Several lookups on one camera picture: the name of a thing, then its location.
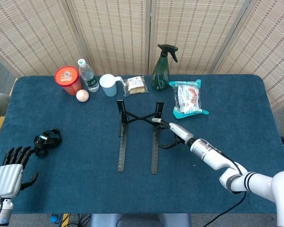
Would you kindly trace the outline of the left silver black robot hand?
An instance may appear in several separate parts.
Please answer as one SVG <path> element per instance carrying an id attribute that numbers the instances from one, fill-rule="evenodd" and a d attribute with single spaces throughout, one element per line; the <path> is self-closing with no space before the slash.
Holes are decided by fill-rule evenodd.
<path id="1" fill-rule="evenodd" d="M 28 147 L 11 148 L 5 155 L 0 166 L 0 199 L 13 199 L 20 191 L 32 186 L 38 172 L 34 173 L 31 180 L 22 182 L 23 172 L 30 156 L 35 151 Z"/>

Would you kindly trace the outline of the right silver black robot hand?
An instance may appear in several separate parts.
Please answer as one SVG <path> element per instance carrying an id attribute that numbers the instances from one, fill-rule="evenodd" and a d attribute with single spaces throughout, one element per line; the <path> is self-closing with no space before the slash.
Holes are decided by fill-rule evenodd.
<path id="1" fill-rule="evenodd" d="M 186 144 L 190 148 L 196 141 L 192 133 L 178 124 L 166 122 L 161 118 L 152 118 L 151 121 L 158 124 L 158 126 L 155 127 L 154 131 L 156 129 L 169 129 L 174 133 L 175 141 L 168 145 L 159 144 L 159 148 L 169 149 L 180 143 Z"/>

